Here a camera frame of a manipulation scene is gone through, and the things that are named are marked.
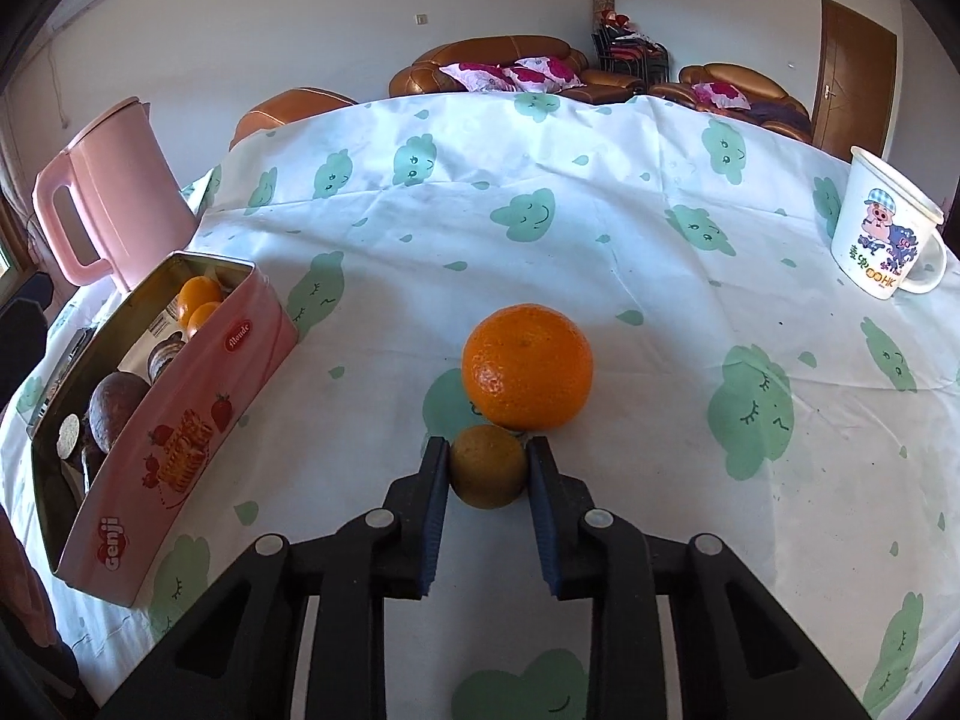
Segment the person's left hand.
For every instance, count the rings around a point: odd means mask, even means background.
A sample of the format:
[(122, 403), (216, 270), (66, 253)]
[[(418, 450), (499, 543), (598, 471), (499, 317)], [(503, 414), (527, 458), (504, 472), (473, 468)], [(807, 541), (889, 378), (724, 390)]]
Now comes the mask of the person's left hand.
[(0, 595), (2, 605), (18, 617), (34, 644), (55, 647), (62, 642), (49, 595), (29, 564), (25, 548), (11, 528), (7, 511), (0, 514)]

